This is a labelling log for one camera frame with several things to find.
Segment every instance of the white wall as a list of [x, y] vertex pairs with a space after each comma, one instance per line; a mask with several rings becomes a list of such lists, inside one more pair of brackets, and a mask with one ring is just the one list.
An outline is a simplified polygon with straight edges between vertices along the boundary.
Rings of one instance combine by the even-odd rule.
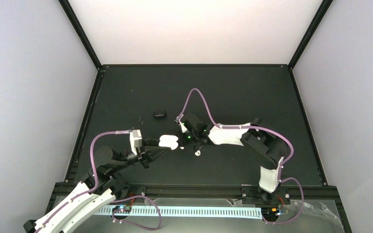
[[287, 64], [322, 0], [70, 0], [102, 64]]
[[96, 70], [56, 0], [0, 0], [0, 232], [42, 216]]
[[373, 1], [334, 1], [294, 73], [352, 230], [373, 232]]

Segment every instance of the black metal frame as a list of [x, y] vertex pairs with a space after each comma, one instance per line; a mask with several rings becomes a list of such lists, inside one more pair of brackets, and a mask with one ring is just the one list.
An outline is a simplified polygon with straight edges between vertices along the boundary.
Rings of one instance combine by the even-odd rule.
[[[316, 31], [319, 23], [323, 19], [326, 11], [328, 10], [329, 6], [331, 5], [333, 0], [323, 0], [321, 5], [319, 6], [314, 18], [312, 19], [305, 35], [303, 36], [300, 44], [298, 45], [297, 50], [295, 51], [291, 61], [288, 64], [288, 71], [290, 73], [290, 76], [292, 78], [295, 91], [297, 93], [299, 104], [302, 108], [302, 112], [304, 115], [305, 124], [308, 129], [309, 136], [311, 138], [311, 144], [315, 151], [315, 156], [318, 162], [318, 173], [321, 175], [322, 178], [322, 184], [323, 186], [303, 186], [304, 191], [304, 197], [305, 199], [310, 200], [334, 200], [337, 206], [337, 210], [340, 216], [340, 219], [342, 221], [342, 224], [344, 226], [344, 231], [346, 233], [351, 233], [351, 227], [348, 223], [348, 219], [345, 213], [345, 210], [342, 206], [341, 199], [339, 197], [338, 190], [335, 186], [327, 186], [327, 180], [325, 177], [324, 170], [322, 168], [321, 160], [318, 155], [318, 151], [315, 145], [315, 142], [312, 137], [311, 129], [308, 123], [308, 120], [306, 118], [305, 110], [299, 95], [298, 87], [295, 82], [294, 75], [292, 73], [292, 70], [294, 69], [296, 63], [300, 59], [302, 53], [304, 52], [305, 48], [308, 45], [308, 42], [312, 38], [314, 32]], [[49, 212], [54, 204], [55, 199], [57, 196], [67, 196], [76, 186], [76, 183], [74, 183], [75, 180], [75, 174], [78, 167], [79, 162], [79, 154], [81, 152], [81, 148], [84, 142], [86, 130], [88, 128], [88, 124], [91, 118], [91, 114], [95, 105], [95, 100], [98, 95], [102, 78], [103, 78], [103, 72], [107, 65], [103, 65], [100, 63], [98, 57], [96, 56], [96, 53], [94, 49], [92, 48], [89, 39], [87, 38], [81, 24], [79, 23], [79, 20], [77, 19], [70, 3], [68, 0], [59, 0], [61, 6], [63, 7], [65, 13], [67, 14], [73, 28], [75, 29], [76, 33], [78, 34], [83, 46], [85, 47], [86, 51], [88, 52], [88, 55], [90, 56], [92, 62], [94, 63], [96, 69], [98, 70], [94, 86], [91, 91], [91, 95], [88, 101], [88, 105], [84, 114], [84, 118], [78, 133], [78, 137], [76, 140], [75, 147], [73, 149], [73, 153], [71, 156], [71, 160], [68, 166], [68, 171], [65, 177], [65, 182], [62, 183], [56, 183], [54, 190], [51, 195], [51, 199], [48, 203], [48, 207], [46, 210], [46, 213]], [[210, 65], [210, 64], [202, 64], [202, 66], [220, 66], [220, 65]], [[232, 64], [232, 65], [222, 65], [222, 66], [259, 66], [259, 65], [248, 65], [248, 64]], [[262, 66], [280, 66], [277, 64], [274, 65], [262, 65]], [[134, 187], [138, 189], [142, 189], [143, 192], [146, 193], [151, 198], [157, 198], [157, 197], [166, 197], [166, 198], [226, 198], [226, 199], [238, 199], [242, 198], [243, 192], [248, 192], [248, 188], [250, 187], [243, 187], [243, 186], [193, 186], [193, 185], [147, 185], [147, 186], [137, 186], [134, 185]], [[288, 194], [290, 194], [291, 198], [293, 199], [300, 199], [300, 190], [298, 187], [294, 186], [286, 186], [285, 187]]]

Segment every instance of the black table surface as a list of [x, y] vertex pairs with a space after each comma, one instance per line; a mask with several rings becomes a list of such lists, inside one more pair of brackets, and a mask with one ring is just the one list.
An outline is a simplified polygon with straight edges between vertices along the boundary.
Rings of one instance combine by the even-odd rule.
[[[286, 66], [108, 66], [85, 135], [76, 180], [90, 168], [89, 147], [99, 133], [135, 128], [143, 138], [176, 134], [179, 127], [173, 120], [194, 87], [204, 94], [217, 123], [243, 124], [260, 117], [292, 142], [295, 154], [286, 163], [283, 178], [295, 177], [302, 185], [322, 184]], [[167, 116], [157, 120], [153, 112], [160, 109], [165, 109]], [[197, 93], [191, 95], [188, 111], [210, 123]], [[104, 136], [95, 149], [101, 146], [129, 149], [129, 136]], [[201, 155], [195, 156], [191, 146], [162, 155], [149, 169], [138, 163], [121, 173], [129, 183], [257, 185], [260, 167], [253, 153], [240, 146], [219, 145], [203, 147]]]

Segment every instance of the gray wall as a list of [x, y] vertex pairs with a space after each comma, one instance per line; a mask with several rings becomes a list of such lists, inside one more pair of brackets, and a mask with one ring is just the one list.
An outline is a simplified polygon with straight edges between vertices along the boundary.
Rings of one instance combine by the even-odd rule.
[[0, 0], [0, 232], [62, 181], [96, 71], [56, 0]]
[[294, 73], [353, 232], [373, 232], [373, 1], [335, 0]]

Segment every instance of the led strip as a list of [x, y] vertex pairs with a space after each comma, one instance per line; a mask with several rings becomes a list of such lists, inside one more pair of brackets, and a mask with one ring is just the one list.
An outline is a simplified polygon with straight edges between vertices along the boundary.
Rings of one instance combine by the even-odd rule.
[[[112, 215], [117, 205], [107, 205], [94, 215]], [[191, 206], [159, 206], [162, 216], [170, 217], [234, 217], [262, 219], [261, 208], [254, 207], [191, 207]], [[132, 206], [130, 213], [115, 213], [115, 216], [158, 216], [153, 206]]]

